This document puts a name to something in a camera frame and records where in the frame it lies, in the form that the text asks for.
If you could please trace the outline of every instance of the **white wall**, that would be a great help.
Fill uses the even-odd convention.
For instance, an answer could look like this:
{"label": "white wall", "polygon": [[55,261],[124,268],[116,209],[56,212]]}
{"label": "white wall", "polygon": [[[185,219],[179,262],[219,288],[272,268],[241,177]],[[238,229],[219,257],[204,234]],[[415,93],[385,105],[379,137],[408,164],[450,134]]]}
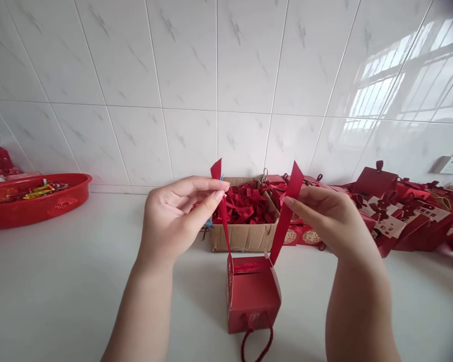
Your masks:
{"label": "white wall", "polygon": [[190,174],[421,182],[453,155],[453,3],[0,0],[0,144],[147,193]]}

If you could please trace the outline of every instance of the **brown cardboard box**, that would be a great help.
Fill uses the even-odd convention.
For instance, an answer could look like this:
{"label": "brown cardboard box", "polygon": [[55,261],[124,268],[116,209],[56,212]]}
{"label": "brown cardboard box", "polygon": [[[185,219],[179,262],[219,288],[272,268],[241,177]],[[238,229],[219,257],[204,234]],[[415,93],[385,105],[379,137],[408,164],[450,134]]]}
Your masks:
{"label": "brown cardboard box", "polygon": [[[231,186],[240,186],[258,178],[252,177],[225,177],[224,180],[230,182]],[[275,208],[272,199],[267,192],[262,194],[267,199],[268,211],[275,212],[275,224],[257,225],[228,225],[230,235],[230,247],[232,252],[269,252],[272,248],[273,236],[277,229],[278,217],[280,213]],[[211,252],[227,252],[227,242],[223,225],[215,224],[210,235]]]}

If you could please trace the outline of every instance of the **red plastic tray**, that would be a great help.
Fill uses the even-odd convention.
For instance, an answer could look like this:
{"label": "red plastic tray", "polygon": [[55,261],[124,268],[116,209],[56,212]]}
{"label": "red plastic tray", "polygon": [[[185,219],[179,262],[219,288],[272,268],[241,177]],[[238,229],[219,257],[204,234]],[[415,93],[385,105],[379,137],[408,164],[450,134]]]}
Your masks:
{"label": "red plastic tray", "polygon": [[31,225],[63,215],[82,205],[89,197],[92,177],[85,173],[41,175],[0,183],[0,188],[17,187],[20,191],[43,185],[43,179],[69,184],[69,188],[30,200],[0,204],[0,230]]}

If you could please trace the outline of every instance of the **wall socket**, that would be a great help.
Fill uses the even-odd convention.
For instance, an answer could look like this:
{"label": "wall socket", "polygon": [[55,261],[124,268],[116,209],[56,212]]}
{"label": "wall socket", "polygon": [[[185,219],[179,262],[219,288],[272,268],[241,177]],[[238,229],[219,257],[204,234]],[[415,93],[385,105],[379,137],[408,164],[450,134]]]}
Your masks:
{"label": "wall socket", "polygon": [[433,172],[453,174],[453,157],[451,156],[440,157]]}

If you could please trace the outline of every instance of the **left hand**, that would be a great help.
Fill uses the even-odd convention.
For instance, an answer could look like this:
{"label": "left hand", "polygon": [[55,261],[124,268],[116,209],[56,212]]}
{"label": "left hand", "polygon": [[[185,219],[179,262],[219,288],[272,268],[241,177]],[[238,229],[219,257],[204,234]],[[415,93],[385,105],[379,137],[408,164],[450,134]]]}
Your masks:
{"label": "left hand", "polygon": [[[136,264],[172,266],[192,244],[230,184],[191,176],[150,192]],[[197,201],[203,202],[191,210]]]}

